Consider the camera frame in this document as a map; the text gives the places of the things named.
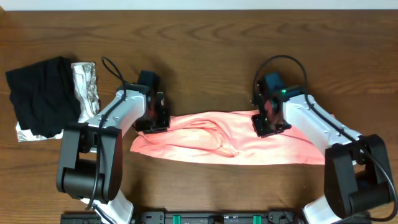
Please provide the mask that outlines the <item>pink printed t-shirt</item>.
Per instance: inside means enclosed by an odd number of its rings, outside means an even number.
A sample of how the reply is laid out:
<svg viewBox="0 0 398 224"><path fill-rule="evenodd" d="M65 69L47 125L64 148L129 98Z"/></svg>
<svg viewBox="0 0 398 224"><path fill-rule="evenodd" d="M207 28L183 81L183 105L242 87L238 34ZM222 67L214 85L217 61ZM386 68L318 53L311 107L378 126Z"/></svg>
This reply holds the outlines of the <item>pink printed t-shirt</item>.
<svg viewBox="0 0 398 224"><path fill-rule="evenodd" d="M223 165L323 165L322 153L296 127L260 138L252 125L257 112L210 111L173 116L166 132L139 133L130 150L180 162Z"/></svg>

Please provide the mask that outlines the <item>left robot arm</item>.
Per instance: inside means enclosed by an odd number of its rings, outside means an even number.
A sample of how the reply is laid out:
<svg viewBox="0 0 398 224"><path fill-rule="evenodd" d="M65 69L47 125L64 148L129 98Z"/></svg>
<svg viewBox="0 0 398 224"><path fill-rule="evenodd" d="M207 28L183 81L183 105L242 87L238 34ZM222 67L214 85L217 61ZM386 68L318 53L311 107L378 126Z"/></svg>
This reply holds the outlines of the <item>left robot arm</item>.
<svg viewBox="0 0 398 224"><path fill-rule="evenodd" d="M169 109L158 74L143 70L123 83L114 100L93 118L63 130L56 187L82 201L101 223L131 223L133 204L121 192L123 136L134 128L154 134L169 128Z"/></svg>

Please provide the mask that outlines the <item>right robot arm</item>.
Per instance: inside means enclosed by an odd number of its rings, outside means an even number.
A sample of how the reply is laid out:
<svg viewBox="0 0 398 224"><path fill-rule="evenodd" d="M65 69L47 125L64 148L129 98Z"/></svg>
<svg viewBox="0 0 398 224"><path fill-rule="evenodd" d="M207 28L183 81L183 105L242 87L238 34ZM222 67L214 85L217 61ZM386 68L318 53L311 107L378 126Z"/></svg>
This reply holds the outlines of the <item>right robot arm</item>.
<svg viewBox="0 0 398 224"><path fill-rule="evenodd" d="M397 192L380 136L343 125L307 90L287 87L278 73L256 77L253 97L259 137L297 128L325 158L324 194L303 207L306 223L386 222L397 215Z"/></svg>

